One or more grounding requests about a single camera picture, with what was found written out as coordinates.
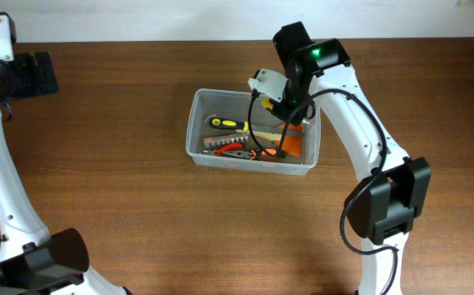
wooden table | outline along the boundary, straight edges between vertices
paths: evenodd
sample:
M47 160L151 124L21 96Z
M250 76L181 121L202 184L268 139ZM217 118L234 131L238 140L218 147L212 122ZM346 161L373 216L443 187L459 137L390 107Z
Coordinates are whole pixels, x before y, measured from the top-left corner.
M387 129L433 171L403 292L474 294L474 39L344 46ZM196 166L185 152L195 91L248 91L256 69L281 70L270 42L16 46L42 50L61 92L12 104L9 149L51 232L77 228L113 283L135 294L357 289L361 258L338 231L356 180L327 120L305 177Z

